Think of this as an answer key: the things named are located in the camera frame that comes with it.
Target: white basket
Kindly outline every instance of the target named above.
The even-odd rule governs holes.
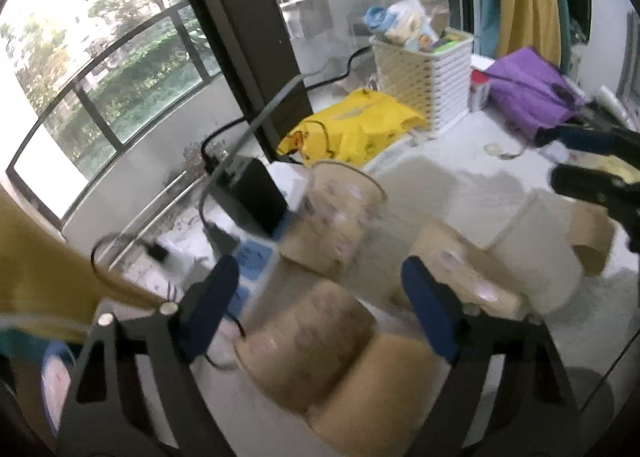
[[[371,38],[380,90],[420,112],[429,137],[442,135],[469,112],[474,37],[453,29],[447,33],[462,39],[441,53],[411,52]]]

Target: silver bolt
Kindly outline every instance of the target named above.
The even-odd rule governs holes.
[[[480,306],[475,303],[465,303],[462,306],[462,312],[467,316],[479,316],[480,315]]]
[[[110,312],[106,312],[104,314],[101,314],[100,317],[98,318],[98,325],[100,327],[108,327],[113,323],[114,319],[115,318],[113,314],[111,314]]]
[[[540,316],[538,316],[537,314],[529,314],[527,315],[527,321],[533,325],[542,325],[542,318]]]
[[[178,312],[178,304],[176,302],[164,302],[160,306],[160,313],[162,316],[173,316]]]

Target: purple bag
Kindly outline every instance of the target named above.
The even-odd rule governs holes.
[[[584,100],[560,72],[533,47],[520,49],[491,65],[491,97],[500,111],[528,138],[573,117]]]

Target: yellow package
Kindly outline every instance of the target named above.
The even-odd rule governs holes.
[[[360,88],[300,121],[282,140],[278,153],[299,151],[307,166],[336,159],[360,167],[408,130],[425,124],[418,112],[391,96]]]

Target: yellow curtain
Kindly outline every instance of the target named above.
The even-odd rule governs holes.
[[[562,57],[558,0],[500,0],[496,57],[534,46],[556,66]]]
[[[102,298],[151,309],[162,298],[101,271],[46,233],[0,188],[0,313],[38,313],[91,325]],[[46,339],[82,343],[83,335],[43,323],[20,328]]]

